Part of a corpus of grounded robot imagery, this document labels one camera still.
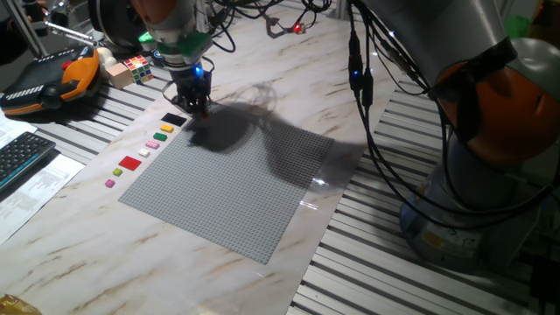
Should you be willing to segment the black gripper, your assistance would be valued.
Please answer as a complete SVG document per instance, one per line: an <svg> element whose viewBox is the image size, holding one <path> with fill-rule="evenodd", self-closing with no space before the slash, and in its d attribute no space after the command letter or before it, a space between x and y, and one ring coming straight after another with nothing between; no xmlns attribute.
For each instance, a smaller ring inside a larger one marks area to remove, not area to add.
<svg viewBox="0 0 560 315"><path fill-rule="evenodd" d="M171 98L173 105L186 115L194 113L197 119L207 119L212 72L195 65L182 70L171 68L170 74L177 87L177 95Z"/></svg>

